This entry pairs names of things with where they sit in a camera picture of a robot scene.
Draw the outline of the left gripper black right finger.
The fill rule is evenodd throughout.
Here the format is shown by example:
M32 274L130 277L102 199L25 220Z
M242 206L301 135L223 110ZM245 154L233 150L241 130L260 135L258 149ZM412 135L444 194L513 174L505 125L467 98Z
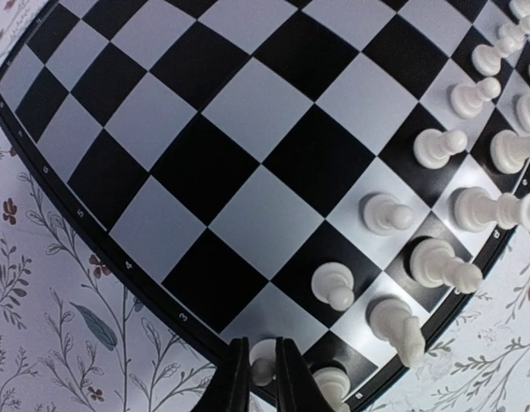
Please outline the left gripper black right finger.
M329 404L320 392L295 341L276 339L277 411L328 411Z

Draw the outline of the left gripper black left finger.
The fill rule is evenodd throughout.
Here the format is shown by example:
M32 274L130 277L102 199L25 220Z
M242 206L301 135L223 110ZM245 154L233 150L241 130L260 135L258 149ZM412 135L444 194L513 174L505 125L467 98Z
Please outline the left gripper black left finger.
M250 394L249 341L233 339L199 400L203 412L248 411Z

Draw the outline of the white rook chess piece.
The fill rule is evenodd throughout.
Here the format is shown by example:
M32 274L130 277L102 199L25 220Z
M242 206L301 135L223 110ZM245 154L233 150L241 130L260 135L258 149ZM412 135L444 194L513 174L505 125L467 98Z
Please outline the white rook chess piece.
M324 367L314 372L313 378L334 411L350 412L350 406L344 401L350 391L346 372L337 367Z

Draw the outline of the white piece showing black base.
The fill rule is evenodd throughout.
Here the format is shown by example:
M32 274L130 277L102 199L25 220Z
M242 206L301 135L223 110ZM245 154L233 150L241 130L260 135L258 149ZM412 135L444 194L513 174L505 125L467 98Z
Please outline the white piece showing black base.
M266 338L257 342L249 352L251 378L255 385L269 385L276 376L276 339Z

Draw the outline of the white bishop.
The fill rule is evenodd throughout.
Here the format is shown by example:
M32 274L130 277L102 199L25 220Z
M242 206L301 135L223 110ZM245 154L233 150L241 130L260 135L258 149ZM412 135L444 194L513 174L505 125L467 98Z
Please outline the white bishop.
M355 301L354 276L344 264L337 262L319 266L311 279L314 297L328 304L333 310L344 312Z

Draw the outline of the white king chess piece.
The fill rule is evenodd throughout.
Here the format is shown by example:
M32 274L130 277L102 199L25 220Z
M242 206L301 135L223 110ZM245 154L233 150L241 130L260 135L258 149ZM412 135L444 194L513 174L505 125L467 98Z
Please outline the white king chess piece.
M412 251L410 273L426 288L448 286L463 294L477 292L483 283L483 273L475 264L457 257L454 248L443 239L425 239Z

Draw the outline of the white bishop chess piece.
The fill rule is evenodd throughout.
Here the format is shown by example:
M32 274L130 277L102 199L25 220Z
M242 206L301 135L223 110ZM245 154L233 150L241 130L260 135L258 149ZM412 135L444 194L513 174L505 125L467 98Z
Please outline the white bishop chess piece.
M505 174L519 172L530 158L530 135L518 136L511 130L496 133L490 144L494 166Z
M480 187L465 188L454 202L454 218L467 232L479 233L495 223L503 230L521 226L530 230L530 194L518 198L503 193L498 199Z

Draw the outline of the floral patterned table mat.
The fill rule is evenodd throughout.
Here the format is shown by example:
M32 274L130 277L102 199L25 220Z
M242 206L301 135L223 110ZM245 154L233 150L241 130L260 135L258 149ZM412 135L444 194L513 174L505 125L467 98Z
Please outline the floral patterned table mat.
M530 35L507 1L0 1L0 411L188 411L292 338L355 411L530 411Z

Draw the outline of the black and white chessboard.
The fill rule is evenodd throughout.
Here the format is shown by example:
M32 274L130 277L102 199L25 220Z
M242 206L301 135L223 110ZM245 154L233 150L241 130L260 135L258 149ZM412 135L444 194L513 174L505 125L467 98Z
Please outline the black and white chessboard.
M49 234L44 253L82 269L102 290L124 283L104 319L65 303L46 323L58 338L44 362L74 401L89 404L100 349L119 356L124 386L149 410L202 393L207 367L166 357L173 340L147 320L150 379L136 373L126 328L148 307L209 363L229 342L292 338L308 366L344 369L347 402L363 410L404 372L374 336L369 310L398 298L419 318L429 351L466 295L426 288L410 273L425 239L443 239L488 273L513 229L463 230L460 191L530 193L530 158L496 169L494 135L525 131L516 102L530 94L530 35L494 76L472 64L477 45L517 24L509 1L49 1L22 27L0 68L0 125L27 171L27 220ZM500 95L459 117L459 84L495 77ZM463 130L466 149L428 169L413 153L426 129ZM364 204L387 193L414 211L405 231L367 229ZM347 266L355 301L317 300L314 271Z

